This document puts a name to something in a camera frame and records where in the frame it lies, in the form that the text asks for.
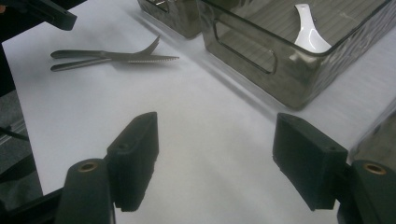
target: white table surface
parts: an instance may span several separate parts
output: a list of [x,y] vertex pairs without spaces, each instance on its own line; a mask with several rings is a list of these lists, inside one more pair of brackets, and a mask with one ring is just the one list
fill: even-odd
[[[396,96],[396,29],[308,107],[291,112],[205,50],[152,19],[134,0],[89,0],[71,10],[71,32],[46,23],[3,43],[44,193],[67,169],[106,148],[136,116],[157,111],[160,155],[146,197],[118,223],[337,223],[312,213],[272,160],[276,113],[307,119],[354,146]],[[169,63],[96,66],[53,73],[58,49],[134,52],[157,35]]]

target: scissors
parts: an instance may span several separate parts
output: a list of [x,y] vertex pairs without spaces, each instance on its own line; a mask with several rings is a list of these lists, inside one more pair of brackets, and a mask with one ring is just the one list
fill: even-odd
[[103,50],[79,50],[79,49],[62,49],[51,53],[54,59],[60,58],[74,58],[74,57],[95,57],[96,59],[89,59],[73,63],[60,63],[51,67],[52,72],[58,72],[73,68],[80,68],[99,63],[119,62],[119,63],[160,63],[178,59],[174,56],[152,55],[152,51],[157,48],[160,42],[158,36],[154,42],[146,49],[137,53],[117,53],[107,52]]

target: black mechanical arm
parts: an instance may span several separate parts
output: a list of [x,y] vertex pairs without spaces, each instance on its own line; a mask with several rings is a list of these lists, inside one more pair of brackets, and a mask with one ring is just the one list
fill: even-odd
[[308,207],[333,209],[340,224],[394,224],[396,174],[373,161],[347,164],[347,150],[307,121],[278,114],[274,161]]
[[50,0],[0,0],[0,5],[14,7],[20,13],[29,13],[59,29],[70,31],[77,16]]
[[141,115],[110,145],[104,159],[76,163],[62,189],[3,214],[0,223],[115,223],[113,203],[123,212],[142,203],[158,154],[157,114]]

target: metal tray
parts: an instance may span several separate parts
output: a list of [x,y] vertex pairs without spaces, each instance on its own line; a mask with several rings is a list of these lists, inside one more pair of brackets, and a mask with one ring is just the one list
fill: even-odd
[[[302,109],[396,23],[390,0],[198,0],[205,46],[282,104]],[[332,47],[294,44],[308,4]]]
[[201,32],[195,0],[137,0],[139,6],[186,38]]

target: dark background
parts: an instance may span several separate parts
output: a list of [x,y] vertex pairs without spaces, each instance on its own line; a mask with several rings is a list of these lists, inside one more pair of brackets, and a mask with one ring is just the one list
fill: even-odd
[[[52,2],[65,9],[70,9],[85,2],[85,0],[53,0]],[[17,9],[7,7],[6,12],[0,15],[0,42],[3,43],[15,35],[37,26],[41,22],[28,13],[21,14]],[[8,67],[6,54],[3,46],[0,45],[0,97],[14,90],[15,85]]]

